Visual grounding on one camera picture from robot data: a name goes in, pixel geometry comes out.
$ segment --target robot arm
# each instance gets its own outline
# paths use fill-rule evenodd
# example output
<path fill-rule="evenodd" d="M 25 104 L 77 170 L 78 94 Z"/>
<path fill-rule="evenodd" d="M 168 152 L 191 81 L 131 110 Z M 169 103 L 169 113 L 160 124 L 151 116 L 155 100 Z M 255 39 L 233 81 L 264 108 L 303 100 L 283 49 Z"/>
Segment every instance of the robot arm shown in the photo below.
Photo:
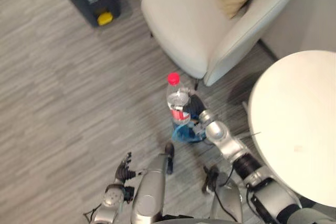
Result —
<path fill-rule="evenodd" d="M 265 223 L 273 224 L 313 224 L 336 223 L 313 209 L 302 209 L 298 197 L 266 166 L 262 165 L 238 138 L 230 134 L 226 125 L 205 109 L 202 101 L 191 96 L 190 104 L 183 108 L 189 113 L 199 115 L 199 124 L 194 132 L 205 135 L 217 146 L 223 158 L 228 160 L 236 173 L 242 178 L 248 191 L 253 193 L 251 201 Z"/>
<path fill-rule="evenodd" d="M 130 162 L 131 153 L 129 152 L 117 168 L 114 183 L 106 188 L 102 203 L 92 211 L 89 219 L 91 224 L 115 223 L 122 210 L 123 202 L 130 202 L 133 199 L 134 187 L 124 186 L 126 180 L 136 176 L 134 171 L 129 170 Z"/>

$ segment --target round white table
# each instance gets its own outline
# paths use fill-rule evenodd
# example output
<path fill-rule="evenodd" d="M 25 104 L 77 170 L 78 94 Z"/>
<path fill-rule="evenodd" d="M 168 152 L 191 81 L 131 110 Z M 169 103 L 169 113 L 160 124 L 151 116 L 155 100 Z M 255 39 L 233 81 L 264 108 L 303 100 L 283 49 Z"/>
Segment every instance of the round white table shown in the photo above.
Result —
<path fill-rule="evenodd" d="M 274 63 L 249 100 L 254 143 L 288 187 L 336 207 L 336 53 L 303 51 Z"/>

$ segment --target plastic water bottle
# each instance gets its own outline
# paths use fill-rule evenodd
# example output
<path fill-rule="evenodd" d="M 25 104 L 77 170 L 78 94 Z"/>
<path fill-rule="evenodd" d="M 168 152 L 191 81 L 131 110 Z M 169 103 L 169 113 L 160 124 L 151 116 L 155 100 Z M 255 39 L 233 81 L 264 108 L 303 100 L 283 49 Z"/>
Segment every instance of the plastic water bottle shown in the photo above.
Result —
<path fill-rule="evenodd" d="M 183 112 L 182 108 L 189 102 L 188 90 L 180 81 L 178 73 L 168 75 L 167 104 L 172 113 L 173 140 L 181 142 L 198 142 L 200 139 L 193 132 L 194 122 L 191 115 Z"/>
<path fill-rule="evenodd" d="M 173 122 L 178 125 L 185 125 L 190 121 L 190 114 L 177 110 L 177 108 L 182 108 L 188 103 L 188 92 L 180 81 L 178 73 L 170 73 L 167 80 L 169 83 L 167 87 L 167 104 L 172 113 Z"/>

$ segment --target chair leg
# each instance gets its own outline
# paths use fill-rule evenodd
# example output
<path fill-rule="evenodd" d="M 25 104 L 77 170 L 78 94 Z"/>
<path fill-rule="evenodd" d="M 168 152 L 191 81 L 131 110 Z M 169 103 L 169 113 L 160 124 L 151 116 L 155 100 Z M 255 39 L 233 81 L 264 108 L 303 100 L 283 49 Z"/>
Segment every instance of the chair leg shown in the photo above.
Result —
<path fill-rule="evenodd" d="M 195 79 L 194 90 L 197 90 L 197 88 L 198 88 L 198 83 L 199 83 L 199 79 Z"/>

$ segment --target gray carpet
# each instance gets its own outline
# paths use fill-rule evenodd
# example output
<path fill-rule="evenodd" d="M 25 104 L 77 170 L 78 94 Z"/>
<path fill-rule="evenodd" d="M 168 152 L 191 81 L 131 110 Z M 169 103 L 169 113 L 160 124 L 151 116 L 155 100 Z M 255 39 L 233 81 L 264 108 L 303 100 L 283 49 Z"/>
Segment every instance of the gray carpet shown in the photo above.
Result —
<path fill-rule="evenodd" d="M 170 140 L 165 78 L 192 81 L 150 38 L 139 0 L 121 1 L 122 16 L 93 29 L 68 0 L 0 0 L 1 223 L 86 223 L 81 213 L 100 202 L 126 152 L 141 169 Z M 240 103 L 270 65 L 256 45 L 213 86 L 199 85 L 234 134 L 248 130 Z M 205 143 L 175 146 L 164 213 L 207 217 L 202 166 L 230 166 Z M 259 223 L 246 204 L 244 219 Z"/>

